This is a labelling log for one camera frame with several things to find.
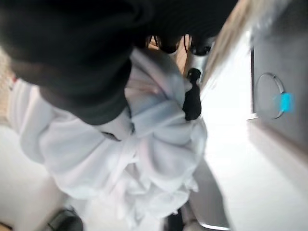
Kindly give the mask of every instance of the black sleeve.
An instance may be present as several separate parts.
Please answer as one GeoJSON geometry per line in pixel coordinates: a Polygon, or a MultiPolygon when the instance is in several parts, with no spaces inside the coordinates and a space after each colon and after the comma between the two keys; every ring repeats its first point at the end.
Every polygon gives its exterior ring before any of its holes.
{"type": "Polygon", "coordinates": [[[134,33],[153,15],[147,0],[1,2],[0,45],[18,77],[88,124],[122,112],[134,33]]]}

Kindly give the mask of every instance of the white cloth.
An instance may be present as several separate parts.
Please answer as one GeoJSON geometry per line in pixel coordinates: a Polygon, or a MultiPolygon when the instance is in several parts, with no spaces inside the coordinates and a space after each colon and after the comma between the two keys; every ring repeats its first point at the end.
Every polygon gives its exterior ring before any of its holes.
{"type": "Polygon", "coordinates": [[[17,81],[10,121],[32,160],[44,164],[59,188],[77,199],[114,198],[119,218],[135,228],[145,214],[165,217],[197,190],[193,173],[206,141],[202,119],[186,121],[185,85],[173,61],[135,49],[126,87],[134,132],[116,142],[17,81]]]}

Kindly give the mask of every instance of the ruffled white fabric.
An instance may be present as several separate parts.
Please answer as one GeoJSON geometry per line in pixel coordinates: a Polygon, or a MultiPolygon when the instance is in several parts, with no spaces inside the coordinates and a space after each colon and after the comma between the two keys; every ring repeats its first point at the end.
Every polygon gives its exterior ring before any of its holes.
{"type": "Polygon", "coordinates": [[[193,173],[204,154],[206,128],[201,119],[185,120],[185,81],[169,57],[135,49],[131,60],[126,98],[135,130],[126,140],[105,138],[22,80],[13,90],[10,121],[25,154],[44,164],[63,192],[114,199],[119,218],[135,228],[145,214],[175,212],[198,189],[193,173]]]}

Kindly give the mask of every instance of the blue tag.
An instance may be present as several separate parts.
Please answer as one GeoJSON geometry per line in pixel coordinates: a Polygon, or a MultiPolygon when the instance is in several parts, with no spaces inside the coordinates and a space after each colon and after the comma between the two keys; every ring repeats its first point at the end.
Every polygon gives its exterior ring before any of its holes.
{"type": "Polygon", "coordinates": [[[290,93],[281,94],[280,110],[282,112],[292,112],[294,108],[293,95],[290,93]]]}

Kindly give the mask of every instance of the black fabric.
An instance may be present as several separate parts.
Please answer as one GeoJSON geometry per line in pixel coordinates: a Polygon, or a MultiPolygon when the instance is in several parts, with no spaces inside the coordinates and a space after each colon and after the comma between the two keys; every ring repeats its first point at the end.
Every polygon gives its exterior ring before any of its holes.
{"type": "Polygon", "coordinates": [[[135,41],[147,35],[215,36],[237,0],[1,0],[0,44],[18,77],[86,123],[127,105],[135,41]]]}

